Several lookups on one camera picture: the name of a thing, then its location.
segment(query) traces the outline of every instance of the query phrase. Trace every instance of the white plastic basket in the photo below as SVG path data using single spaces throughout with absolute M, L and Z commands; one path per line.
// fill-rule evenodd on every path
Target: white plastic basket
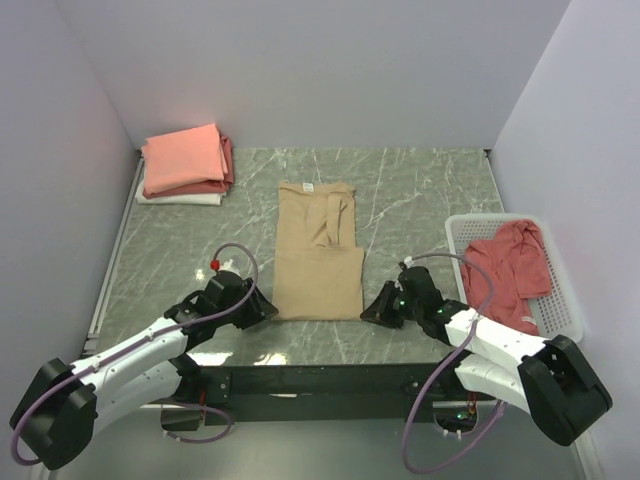
M 546 297 L 529 300 L 531 314 L 536 321 L 538 331 L 541 336 L 546 338 L 553 338 L 557 334 L 562 334 L 571 338 L 574 342 L 579 342 L 582 340 L 583 334 L 580 309 L 567 281 L 567 276 L 562 268 L 553 239 L 539 219 L 531 215 L 510 213 L 453 215 L 445 223 L 449 251 L 457 255 L 464 255 L 469 243 L 473 240 L 491 239 L 503 223 L 520 218 L 533 220 L 540 227 L 551 274 L 551 294 Z M 460 300 L 465 302 L 467 296 L 462 284 L 460 266 L 457 260 L 454 259 L 452 261 Z

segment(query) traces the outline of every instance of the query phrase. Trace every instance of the cable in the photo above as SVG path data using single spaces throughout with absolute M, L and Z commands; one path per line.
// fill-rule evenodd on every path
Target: cable
M 188 408 L 190 410 L 205 410 L 209 413 L 215 413 L 216 415 L 220 415 L 222 418 L 224 418 L 227 421 L 227 426 L 224 428 L 224 430 L 222 432 L 220 432 L 219 434 L 217 434 L 214 437 L 211 438 L 185 438 L 185 437 L 180 437 L 178 435 L 176 435 L 173 432 L 168 432 L 165 430 L 165 435 L 167 437 L 173 438 L 174 440 L 181 442 L 181 443 L 193 443 L 193 444 L 203 444 L 203 443 L 211 443 L 211 442 L 215 442 L 216 440 L 220 440 L 222 437 L 224 437 L 227 433 L 229 433 L 229 430 L 231 430 L 231 427 L 233 426 L 233 419 L 231 418 L 231 415 L 229 415 L 227 412 L 223 412 L 222 410 L 219 410 L 217 408 L 213 408 L 213 407 L 208 407 L 206 405 L 196 405 L 196 404 L 192 404 L 192 403 L 180 403 L 180 402 L 172 402 L 172 405 L 178 405 L 179 407 L 183 407 L 183 408 Z
M 200 323 L 210 322 L 212 320 L 216 320 L 216 319 L 218 319 L 220 317 L 223 317 L 225 315 L 229 315 L 230 313 L 233 313 L 236 310 L 238 310 L 242 305 L 244 305 L 244 303 L 247 300 L 249 300 L 249 298 L 251 297 L 251 295 L 253 295 L 253 292 L 256 289 L 256 285 L 258 284 L 258 262 L 256 262 L 256 259 L 251 254 L 249 249 L 247 249 L 244 245 L 240 245 L 239 243 L 236 243 L 236 242 L 229 242 L 229 243 L 222 244 L 214 252 L 214 254 L 213 254 L 214 260 L 216 260 L 218 258 L 218 255 L 220 254 L 220 252 L 222 250 L 224 250 L 225 248 L 228 248 L 228 247 L 239 248 L 240 250 L 242 250 L 247 255 L 247 257 L 249 257 L 249 260 L 251 261 L 251 265 L 253 267 L 254 281 L 252 282 L 251 286 L 249 287 L 249 291 L 245 294 L 245 296 L 242 297 L 238 303 L 236 303 L 235 305 L 233 305 L 233 306 L 231 306 L 231 307 L 229 307 L 226 310 L 223 310 L 221 312 L 214 313 L 213 315 L 209 315 L 209 316 L 206 316 L 206 317 L 197 318 L 195 320 L 191 320 L 190 322 L 176 323 L 175 325 L 171 325 L 169 327 L 162 328 L 162 329 L 158 330 L 155 333 L 153 338 L 158 338 L 158 337 L 160 337 L 162 335 L 166 335 L 167 333 L 173 332 L 175 330 L 181 330 L 183 328 L 187 328 L 187 327 L 190 327 L 190 326 L 193 326 L 193 325 L 198 325 Z M 37 465 L 38 463 L 40 463 L 40 460 L 37 459 L 37 458 L 36 459 L 23 458 L 20 455 L 20 452 L 18 452 L 18 441 L 20 439 L 20 436 L 22 435 L 22 431 L 24 430 L 24 427 L 25 427 L 27 421 L 29 420 L 29 418 L 31 418 L 33 413 L 38 408 L 40 408 L 40 406 L 44 402 L 46 402 L 49 398 L 51 398 L 57 392 L 59 392 L 60 390 L 65 388 L 67 385 L 75 382 L 76 380 L 80 380 L 83 377 L 86 377 L 90 373 L 98 372 L 102 368 L 104 368 L 104 367 L 106 367 L 108 365 L 111 365 L 113 362 L 115 362 L 117 360 L 120 360 L 125 355 L 129 355 L 130 353 L 134 352 L 135 350 L 137 350 L 141 346 L 146 345 L 147 343 L 149 343 L 151 341 L 152 341 L 152 339 L 149 338 L 149 337 L 141 338 L 140 340 L 132 343 L 131 345 L 123 348 L 122 350 L 119 350 L 119 351 L 111 354 L 109 357 L 103 359 L 97 367 L 96 366 L 87 367 L 84 370 L 81 370 L 80 372 L 73 374 L 69 378 L 63 380 L 59 384 L 55 385 L 54 387 L 52 387 L 51 389 L 49 389 L 45 393 L 43 393 L 42 396 L 40 398 L 38 398 L 35 402 L 33 402 L 33 404 L 26 410 L 26 412 L 24 412 L 24 414 L 22 415 L 22 417 L 20 417 L 20 420 L 18 420 L 18 423 L 16 424 L 16 428 L 14 429 L 13 434 L 11 436 L 11 457 L 13 458 L 13 460 L 17 464 L 23 465 L 25 467 L 30 467 L 30 466 Z M 228 429 L 226 429 L 223 432 L 223 434 L 226 434 L 227 432 L 228 432 Z
M 487 284 L 489 286 L 489 294 L 487 295 L 487 298 L 484 299 L 480 307 L 478 307 L 478 309 L 476 310 L 476 315 L 474 316 L 473 322 L 471 323 L 471 329 L 469 330 L 469 335 L 467 335 L 467 338 L 465 338 L 464 341 L 460 344 L 460 346 L 458 346 L 458 348 L 456 348 L 440 365 L 438 365 L 438 368 L 435 369 L 435 371 L 431 374 L 431 376 L 427 379 L 425 384 L 420 389 L 420 392 L 418 393 L 418 396 L 416 397 L 416 400 L 413 406 L 411 407 L 411 412 L 409 412 L 409 416 L 407 417 L 407 422 L 405 424 L 404 431 L 402 433 L 402 461 L 404 463 L 404 466 L 407 468 L 407 470 L 415 474 L 435 473 L 458 461 L 460 458 L 466 455 L 469 451 L 471 451 L 471 449 L 475 447 L 476 443 L 478 443 L 480 439 L 485 436 L 485 434 L 491 429 L 491 427 L 493 427 L 493 425 L 498 420 L 498 418 L 502 416 L 502 414 L 504 413 L 504 409 L 506 407 L 506 403 L 499 400 L 496 403 L 496 406 L 494 407 L 493 411 L 491 412 L 491 415 L 487 418 L 486 424 L 485 424 L 486 426 L 479 431 L 478 435 L 469 443 L 469 445 L 467 445 L 463 450 L 461 450 L 459 453 L 451 457 L 446 462 L 443 462 L 440 465 L 437 465 L 436 467 L 432 467 L 432 468 L 419 468 L 413 465 L 409 460 L 409 451 L 408 451 L 409 435 L 411 433 L 411 428 L 413 427 L 413 421 L 416 417 L 416 414 L 418 413 L 418 409 L 420 408 L 420 405 L 422 404 L 422 401 L 425 395 L 427 394 L 427 391 L 429 390 L 429 387 L 431 387 L 431 385 L 435 382 L 438 376 L 440 376 L 440 374 L 456 359 L 456 357 L 458 357 L 458 355 L 460 355 L 464 351 L 467 345 L 471 343 L 471 339 L 476 334 L 476 330 L 478 328 L 478 321 L 480 320 L 479 317 L 482 314 L 482 312 L 484 312 L 485 309 L 489 306 L 489 303 L 491 302 L 493 295 L 495 293 L 493 282 L 491 281 L 491 277 L 489 277 L 487 272 L 485 272 L 484 269 L 482 269 L 482 267 L 480 267 L 474 262 L 467 260 L 463 256 L 455 255 L 453 253 L 432 252 L 432 253 L 423 253 L 422 255 L 411 257 L 411 260 L 415 261 L 415 260 L 420 260 L 423 258 L 431 258 L 431 257 L 455 258 L 463 263 L 466 263 L 472 268 L 475 268 L 480 273 L 480 275 L 482 275 L 482 277 L 487 281 Z

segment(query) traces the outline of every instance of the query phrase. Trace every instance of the green marble tabletop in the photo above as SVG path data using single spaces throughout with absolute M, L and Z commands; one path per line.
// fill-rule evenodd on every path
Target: green marble tabletop
M 236 185 L 220 207 L 132 204 L 108 295 L 98 305 L 95 353 L 142 330 L 177 301 L 203 288 L 213 251 L 240 242 L 260 265 L 258 286 L 271 298 L 278 219 L 278 183 L 356 187 L 357 244 L 365 249 L 365 306 L 398 261 L 447 249 L 445 220 L 454 214 L 502 212 L 491 169 L 480 149 L 235 149 Z M 221 260 L 248 275 L 241 252 Z M 445 297 L 458 298 L 452 264 L 428 268 Z M 353 364 L 437 362 L 449 352 L 414 322 L 389 330 L 365 322 L 264 322 L 246 331 L 226 326 L 198 346 L 201 364 Z

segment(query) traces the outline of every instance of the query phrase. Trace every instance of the folded red cloth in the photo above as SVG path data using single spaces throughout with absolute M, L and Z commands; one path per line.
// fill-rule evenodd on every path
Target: folded red cloth
M 531 220 L 502 225 L 493 240 L 475 240 L 465 256 L 493 280 L 495 295 L 484 315 L 529 335 L 538 335 L 531 318 L 529 298 L 551 293 L 551 276 L 544 254 L 542 232 Z M 467 302 L 478 308 L 487 298 L 487 282 L 474 268 L 461 267 Z
M 225 193 L 234 182 L 233 178 L 233 146 L 229 137 L 220 135 L 220 145 L 224 153 L 224 162 L 226 171 L 224 172 L 224 180 L 205 180 L 204 182 L 196 182 L 180 187 L 170 188 L 163 192 L 149 193 L 145 189 L 143 195 L 146 198 L 169 197 L 172 195 L 193 195 L 198 193 Z

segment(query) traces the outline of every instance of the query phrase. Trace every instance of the stack of folded clothes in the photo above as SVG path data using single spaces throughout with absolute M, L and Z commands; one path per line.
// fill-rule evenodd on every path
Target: stack of folded clothes
M 220 205 L 233 184 L 231 140 L 215 124 L 147 138 L 143 204 Z

